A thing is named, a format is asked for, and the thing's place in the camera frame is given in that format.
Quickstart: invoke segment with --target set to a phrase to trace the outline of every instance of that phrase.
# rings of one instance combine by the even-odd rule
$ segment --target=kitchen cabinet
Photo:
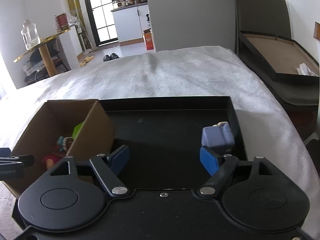
[[[113,12],[119,42],[142,38],[137,7],[124,8]]]
[[[141,5],[141,6],[138,6],[137,9],[138,9],[138,15],[139,15],[139,20],[141,25],[141,31],[143,33],[144,30],[149,29],[147,17],[146,17],[146,14],[149,13],[149,6],[147,4]]]

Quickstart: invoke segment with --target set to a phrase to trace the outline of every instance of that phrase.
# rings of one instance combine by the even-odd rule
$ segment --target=plastic bottle
[[[29,19],[25,20],[25,22],[23,23],[21,35],[23,37],[23,41],[27,50],[40,43],[36,25],[34,23],[31,23]]]

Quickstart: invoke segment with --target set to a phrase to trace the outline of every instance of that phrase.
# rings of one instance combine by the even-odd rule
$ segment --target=pair of black slippers
[[[110,56],[109,55],[105,55],[103,57],[103,61],[109,61],[109,60],[113,60],[119,58],[119,56],[116,53],[112,53]]]

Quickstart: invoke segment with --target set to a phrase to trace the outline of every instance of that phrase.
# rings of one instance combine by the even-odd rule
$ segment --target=bed
[[[13,148],[28,121],[48,99],[210,95],[231,97],[248,159],[265,156],[306,192],[310,211],[303,229],[319,239],[320,179],[303,141],[257,75],[220,46],[124,57],[18,89],[0,100],[0,147]],[[19,232],[10,220],[15,198],[3,185],[0,194],[0,220],[6,219],[0,224],[10,225],[1,233],[11,238]]]

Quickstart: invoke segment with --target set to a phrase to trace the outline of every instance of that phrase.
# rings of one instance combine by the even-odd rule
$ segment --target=table
[[[19,59],[21,59],[22,57],[24,57],[26,54],[36,50],[36,49],[39,49],[39,52],[40,52],[40,55],[42,57],[42,60],[43,60],[43,63],[44,63],[44,66],[45,68],[47,69],[48,71],[48,74],[50,77],[52,76],[55,76],[58,74],[54,64],[53,64],[53,61],[51,59],[51,56],[50,56],[50,53],[49,53],[49,50],[48,50],[48,47],[47,47],[47,42],[58,37],[59,35],[63,34],[63,33],[66,33],[68,31],[70,31],[71,29],[67,29],[67,30],[64,30],[64,31],[61,31],[55,35],[52,35],[46,39],[44,39],[43,41],[41,41],[38,45],[32,47],[31,49],[29,49],[26,53],[22,54],[21,56],[17,57],[13,62],[17,62]]]

